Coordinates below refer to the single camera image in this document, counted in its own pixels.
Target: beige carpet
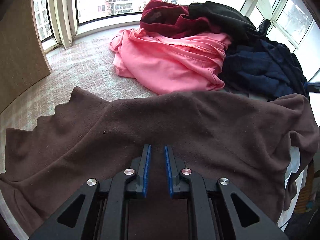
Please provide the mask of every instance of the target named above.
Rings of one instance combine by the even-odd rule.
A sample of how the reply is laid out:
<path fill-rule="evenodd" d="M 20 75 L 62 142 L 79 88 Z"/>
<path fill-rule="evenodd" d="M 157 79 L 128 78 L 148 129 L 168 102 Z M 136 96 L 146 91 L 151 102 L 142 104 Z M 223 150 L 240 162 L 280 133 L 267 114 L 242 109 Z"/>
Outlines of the beige carpet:
<path fill-rule="evenodd" d="M 48 54 L 52 73 L 26 90 L 0 114 L 0 173 L 5 172 L 4 149 L 7 127 L 33 130 L 42 115 L 54 114 L 54 107 L 66 103 L 72 89 L 79 86 L 100 98 L 113 101 L 154 95 L 135 79 L 119 77 L 112 65 L 110 39 L 120 28 L 86 37 L 68 49 Z"/>

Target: triangular cutout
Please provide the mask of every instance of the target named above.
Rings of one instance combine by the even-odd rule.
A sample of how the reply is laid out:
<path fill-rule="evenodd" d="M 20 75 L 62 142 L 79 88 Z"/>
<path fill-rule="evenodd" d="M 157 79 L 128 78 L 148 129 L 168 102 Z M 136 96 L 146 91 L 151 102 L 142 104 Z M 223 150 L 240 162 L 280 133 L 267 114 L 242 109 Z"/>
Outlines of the triangular cutout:
<path fill-rule="evenodd" d="M 78 216 L 80 214 L 85 195 L 81 194 L 72 204 L 58 217 L 57 222 L 67 227 L 74 228 L 76 226 Z"/>
<path fill-rule="evenodd" d="M 259 217 L 236 194 L 231 194 L 231 199 L 236 208 L 241 226 L 246 228 L 259 222 Z"/>

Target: pink clothing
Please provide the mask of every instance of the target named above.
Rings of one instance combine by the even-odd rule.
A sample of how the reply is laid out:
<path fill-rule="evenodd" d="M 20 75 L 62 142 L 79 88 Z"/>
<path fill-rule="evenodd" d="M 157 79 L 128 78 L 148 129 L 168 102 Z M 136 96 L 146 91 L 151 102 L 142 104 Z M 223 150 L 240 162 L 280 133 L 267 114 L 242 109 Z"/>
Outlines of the pink clothing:
<path fill-rule="evenodd" d="M 110 42 L 119 76 L 136 78 L 158 95 L 173 91 L 219 90 L 225 49 L 231 44 L 225 33 L 201 33 L 172 39 L 144 29 L 121 30 Z"/>

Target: window sill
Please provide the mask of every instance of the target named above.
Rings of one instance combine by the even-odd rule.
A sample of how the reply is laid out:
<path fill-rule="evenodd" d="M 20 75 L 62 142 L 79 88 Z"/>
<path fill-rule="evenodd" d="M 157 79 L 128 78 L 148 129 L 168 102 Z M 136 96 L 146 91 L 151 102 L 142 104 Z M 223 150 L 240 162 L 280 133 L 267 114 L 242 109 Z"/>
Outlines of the window sill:
<path fill-rule="evenodd" d="M 42 48 L 45 54 L 47 54 L 48 52 L 50 52 L 51 50 L 55 49 L 58 46 L 59 44 L 56 42 L 55 38 L 52 38 L 42 43 Z"/>
<path fill-rule="evenodd" d="M 135 15 L 124 15 L 118 17 L 107 18 L 91 23 L 87 23 L 85 25 L 79 26 L 77 30 L 76 39 L 82 38 L 84 36 L 108 30 L 111 28 L 124 27 L 133 24 L 139 24 L 141 20 L 142 14 Z"/>

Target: silver screw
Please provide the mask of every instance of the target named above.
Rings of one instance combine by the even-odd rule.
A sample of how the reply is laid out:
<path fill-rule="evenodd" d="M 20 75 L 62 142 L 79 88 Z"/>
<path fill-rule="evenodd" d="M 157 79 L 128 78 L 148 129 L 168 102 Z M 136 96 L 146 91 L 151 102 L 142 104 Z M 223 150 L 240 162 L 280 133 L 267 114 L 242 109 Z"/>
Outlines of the silver screw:
<path fill-rule="evenodd" d="M 132 174 L 134 174 L 134 170 L 133 170 L 133 169 L 126 169 L 126 170 L 124 171 L 124 174 L 125 174 L 125 175 L 132 175 Z"/>
<path fill-rule="evenodd" d="M 183 174 L 183 175 L 190 175 L 191 174 L 191 170 L 190 169 L 183 169 L 182 171 L 181 171 L 181 173 Z"/>
<path fill-rule="evenodd" d="M 89 186 L 94 186 L 97 184 L 97 180 L 96 179 L 88 179 L 87 184 Z"/>
<path fill-rule="evenodd" d="M 219 183 L 225 186 L 229 184 L 229 180 L 227 178 L 220 178 Z"/>

